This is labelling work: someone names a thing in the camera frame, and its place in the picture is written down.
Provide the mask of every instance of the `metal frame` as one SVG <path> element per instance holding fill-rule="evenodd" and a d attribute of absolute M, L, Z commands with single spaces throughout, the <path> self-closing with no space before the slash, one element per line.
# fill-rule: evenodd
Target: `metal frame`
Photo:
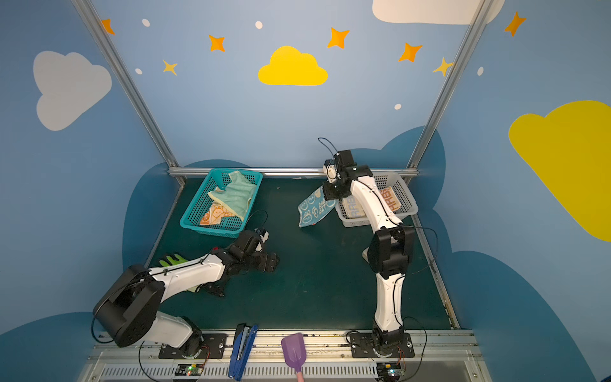
<path fill-rule="evenodd" d="M 210 374 L 205 373 L 201 380 L 224 379 L 233 343 L 233 330 L 214 330 L 204 331 L 204 333 L 223 333 L 228 335 L 226 349 L 222 359 L 210 359 L 207 367 L 211 369 Z M 255 339 L 254 347 L 250 353 L 248 362 L 253 369 L 264 369 L 265 367 L 276 367 L 286 369 L 282 346 L 280 340 L 297 331 L 295 330 L 259 330 Z M 350 347 L 346 342 L 345 334 L 342 330 L 310 330 L 301 331 L 304 333 L 304 342 L 307 352 L 307 362 L 304 367 L 316 365 L 329 365 L 331 371 L 325 370 L 319 375 L 306 375 L 306 378 L 371 378 L 371 374 L 361 373 L 361 375 L 342 375 L 338 368 L 346 367 L 375 367 L 376 362 L 394 361 L 397 359 L 389 358 L 352 358 Z M 420 330 L 407 331 L 412 337 L 414 344 L 415 357 L 405 359 L 406 363 L 412 367 L 420 361 L 425 334 Z M 426 331 L 428 340 L 423 362 L 464 362 L 465 368 L 469 372 L 472 382 L 491 382 L 492 379 L 486 368 L 486 364 L 481 355 L 477 340 L 470 330 L 428 330 Z M 108 334 L 103 333 L 101 340 L 107 340 Z M 147 369 L 153 378 L 161 381 L 172 379 L 172 371 L 179 363 L 185 360 L 158 359 L 157 354 L 161 344 L 145 342 L 141 351 L 142 365 Z M 104 381 L 104 380 L 143 380 L 143 375 L 139 370 L 138 350 L 140 343 L 130 347 L 119 348 L 115 345 L 96 345 L 93 352 L 87 359 L 82 369 L 79 382 Z M 286 378 L 284 374 L 278 375 L 254 375 L 252 379 L 281 379 Z"/>
<path fill-rule="evenodd" d="M 422 130 L 420 138 L 418 139 L 418 143 L 416 143 L 416 146 L 414 147 L 414 151 L 412 152 L 412 156 L 408 162 L 408 168 L 418 168 L 418 164 L 420 164 L 424 151 L 431 141 L 433 133 L 439 125 L 439 121 L 441 121 L 445 108 L 450 102 L 452 93 L 454 93 L 454 90 L 458 85 L 458 81 L 460 80 L 468 61 L 471 58 L 471 54 L 473 54 L 475 46 L 480 40 L 481 33 L 486 27 L 488 12 L 490 11 L 494 1 L 495 0 L 481 0 L 473 20 L 469 25 L 467 33 L 464 36 L 463 42 L 458 48 L 450 74 L 445 79 L 444 85 L 439 92 L 437 100 L 435 101 L 435 106 L 433 106 L 433 111 L 431 111 L 431 115 L 426 121 L 426 125 Z"/>
<path fill-rule="evenodd" d="M 117 80 L 123 87 L 123 90 L 127 94 L 127 98 L 130 99 L 131 104 L 140 116 L 144 127 L 150 134 L 153 142 L 159 149 L 159 152 L 163 156 L 167 165 L 170 167 L 179 167 L 178 161 L 170 146 L 168 145 L 166 138 L 163 136 L 153 114 L 148 109 L 146 102 L 142 98 L 142 95 L 138 91 L 136 84 L 132 80 L 125 63 L 121 59 L 117 48 L 112 43 L 112 40 L 108 36 L 108 33 L 100 23 L 100 17 L 95 10 L 95 7 L 90 0 L 72 0 L 72 4 L 78 11 L 83 23 L 87 26 L 87 29 L 91 33 L 91 36 L 95 40 L 96 44 L 100 48 L 102 55 L 108 62 L 108 65 L 112 68 L 112 71 L 117 76 Z M 182 177 L 177 177 L 178 182 L 181 185 L 185 184 L 185 180 Z"/>
<path fill-rule="evenodd" d="M 420 218 L 418 217 L 418 214 L 412 215 L 412 220 L 416 227 L 422 227 L 422 223 L 420 223 Z M 416 232 L 418 233 L 418 239 L 420 240 L 420 244 L 422 245 L 422 249 L 424 250 L 424 255 L 426 256 L 426 259 L 430 265 L 431 274 L 433 275 L 433 280 L 435 281 L 437 291 L 439 292 L 439 296 L 441 297 L 441 302 L 444 304 L 445 313 L 448 315 L 448 319 L 450 320 L 450 326 L 453 329 L 460 329 L 460 324 L 458 323 L 458 318 L 454 313 L 454 308 L 452 307 L 450 296 L 448 296 L 448 291 L 445 289 L 444 281 L 441 278 L 441 274 L 439 274 L 439 269 L 437 268 L 437 263 L 435 262 L 435 258 L 438 254 L 433 254 L 433 252 L 431 251 L 431 247 L 428 245 L 428 240 L 426 239 L 424 230 L 422 228 L 416 228 Z"/>
<path fill-rule="evenodd" d="M 174 201 L 172 202 L 172 206 L 170 207 L 170 212 L 167 213 L 166 220 L 163 222 L 163 226 L 161 226 L 161 230 L 159 231 L 159 235 L 157 235 L 157 240 L 155 240 L 153 249 L 151 249 L 151 252 L 148 254 L 147 261 L 144 263 L 145 268 L 149 268 L 151 260 L 153 260 L 153 255 L 155 255 L 155 251 L 157 251 L 157 247 L 159 246 L 161 237 L 163 236 L 163 233 L 166 231 L 167 222 L 170 221 L 170 217 L 172 216 L 172 213 L 174 212 L 174 208 L 176 208 L 176 204 L 178 203 L 180 194 L 183 193 L 184 188 L 185 188 L 184 185 L 180 185 L 180 188 L 178 189 L 178 193 L 176 193 L 176 197 L 174 197 Z"/>
<path fill-rule="evenodd" d="M 213 167 L 170 167 L 167 171 L 173 177 L 204 177 Z M 282 168 L 282 167 L 236 167 L 236 170 L 250 170 L 263 173 L 265 177 L 308 177 L 325 178 L 327 175 L 322 168 Z M 402 177 L 418 176 L 417 169 L 371 169 L 377 172 L 395 171 Z"/>

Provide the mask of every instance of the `white cloud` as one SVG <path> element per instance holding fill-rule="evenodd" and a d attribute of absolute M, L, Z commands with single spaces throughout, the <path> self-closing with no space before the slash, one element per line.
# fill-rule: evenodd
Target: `white cloud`
<path fill-rule="evenodd" d="M 78 53 L 63 56 L 44 51 L 34 59 L 34 80 L 42 96 L 36 105 L 38 119 L 49 130 L 68 127 L 110 90 L 106 68 L 92 65 Z"/>
<path fill-rule="evenodd" d="M 387 23 L 470 24 L 480 0 L 373 0 L 373 14 Z M 494 0 L 489 23 L 505 0 Z"/>

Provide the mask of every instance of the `white plastic basket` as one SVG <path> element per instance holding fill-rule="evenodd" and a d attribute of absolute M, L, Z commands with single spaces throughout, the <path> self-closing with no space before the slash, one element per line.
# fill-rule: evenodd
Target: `white plastic basket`
<path fill-rule="evenodd" d="M 401 220 L 409 215 L 418 213 L 418 206 L 416 205 L 414 196 L 409 191 L 408 186 L 398 173 L 393 171 L 377 172 L 373 174 L 373 178 L 376 180 L 376 186 L 378 189 L 383 189 L 388 186 L 392 187 L 392 191 L 395 192 L 395 195 L 397 195 L 397 198 L 401 202 L 401 208 L 395 211 L 395 215 L 397 215 Z M 341 199 L 335 204 L 335 210 L 337 211 L 337 215 L 342 220 L 344 227 L 358 227 L 369 224 L 369 219 L 367 219 L 367 217 L 348 219 L 348 215 L 346 214 L 346 210 L 343 208 Z"/>

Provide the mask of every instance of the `yellow star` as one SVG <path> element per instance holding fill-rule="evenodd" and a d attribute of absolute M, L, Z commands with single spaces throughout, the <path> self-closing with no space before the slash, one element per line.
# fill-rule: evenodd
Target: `yellow star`
<path fill-rule="evenodd" d="M 512 37 L 515 36 L 516 31 L 518 30 L 520 25 L 522 25 L 522 23 L 525 21 L 526 21 L 526 17 L 521 18 L 520 16 L 518 16 L 518 13 L 516 12 L 516 15 L 513 17 L 513 20 L 511 21 L 511 24 L 509 24 L 507 28 L 505 28 L 505 32 L 511 32 L 511 36 Z"/>
<path fill-rule="evenodd" d="M 210 38 L 210 41 L 212 41 L 212 46 L 210 47 L 211 52 L 213 50 L 219 50 L 221 52 L 225 51 L 225 48 L 223 48 L 223 40 L 225 40 L 225 37 L 219 37 L 218 39 L 216 37 L 212 37 L 211 35 L 208 35 L 208 37 Z"/>
<path fill-rule="evenodd" d="M 441 72 L 441 73 L 443 73 L 443 74 L 444 74 L 444 77 L 445 77 L 445 72 L 446 72 L 446 71 L 448 70 L 448 68 L 449 68 L 449 67 L 451 67 L 452 65 L 454 65 L 454 63 L 453 63 L 453 62 L 451 62 L 451 63 L 449 63 L 449 64 L 448 64 L 448 63 L 445 61 L 445 57 L 443 57 L 443 58 L 441 59 L 441 66 L 440 66 L 439 68 L 437 68 L 437 69 L 433 70 L 433 73 L 435 73 L 435 72 Z"/>
<path fill-rule="evenodd" d="M 111 28 L 111 19 L 102 20 L 102 25 L 104 26 L 104 29 L 106 30 L 106 32 L 110 34 L 114 34 L 114 31 Z"/>
<path fill-rule="evenodd" d="M 174 73 L 174 75 L 176 75 L 176 72 L 174 71 L 174 67 L 178 64 L 170 65 L 166 62 L 166 60 L 163 60 L 163 63 L 166 65 L 166 68 L 163 70 L 164 72 L 172 72 Z"/>
<path fill-rule="evenodd" d="M 344 39 L 346 39 L 346 36 L 349 32 L 350 31 L 338 32 L 335 29 L 331 28 L 331 41 L 329 41 L 327 48 L 330 48 L 332 46 L 339 46 L 341 49 L 343 49 Z"/>
<path fill-rule="evenodd" d="M 405 52 L 403 52 L 403 55 L 401 56 L 401 58 L 399 58 L 399 62 L 403 60 L 410 60 L 411 62 L 413 62 L 414 60 L 416 60 L 416 53 L 418 53 L 421 47 L 422 45 L 411 46 L 410 44 L 406 43 Z"/>

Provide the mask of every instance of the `mesh basket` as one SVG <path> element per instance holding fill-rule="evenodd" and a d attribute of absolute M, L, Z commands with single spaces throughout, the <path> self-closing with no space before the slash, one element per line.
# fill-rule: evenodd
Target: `mesh basket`
<path fill-rule="evenodd" d="M 392 171 L 377 172 L 373 174 L 373 178 L 376 181 L 376 186 L 378 189 L 383 189 L 389 186 L 392 187 L 392 191 L 395 192 L 397 199 L 399 199 L 401 202 L 401 208 L 395 211 L 395 215 L 397 215 L 401 220 L 418 212 L 418 206 L 416 205 L 414 196 L 409 191 L 408 186 L 398 173 Z M 366 216 L 363 218 L 349 219 L 348 215 L 346 214 L 346 210 L 343 208 L 341 199 L 339 200 L 339 203 L 336 203 L 335 210 L 342 220 L 344 227 L 358 227 L 369 224 L 369 219 L 367 219 Z"/>
<path fill-rule="evenodd" d="M 248 206 L 248 211 L 246 211 L 244 221 L 237 216 L 232 216 L 231 218 L 223 218 L 220 224 L 203 227 L 199 225 L 199 222 L 202 220 L 203 216 L 209 211 L 210 205 L 212 205 L 213 200 L 210 196 L 208 196 L 208 192 L 216 189 L 217 186 L 220 189 L 225 189 L 225 186 L 231 183 L 229 173 L 234 171 L 236 171 L 236 169 L 210 170 L 208 176 L 206 176 L 206 179 L 204 179 L 202 185 L 199 187 L 197 193 L 193 197 L 193 200 L 189 204 L 189 207 L 187 207 L 183 217 L 180 219 L 180 226 L 182 228 L 192 229 L 193 231 L 202 233 L 204 235 L 232 238 L 236 238 L 240 235 L 240 232 L 244 230 L 248 216 L 251 213 L 252 205 L 255 202 L 255 197 L 257 196 L 259 186 L 261 185 L 261 180 L 263 179 L 263 174 L 260 172 L 238 170 L 246 177 L 246 179 L 248 179 L 249 182 L 257 185 L 255 192 L 252 195 L 251 203 Z"/>

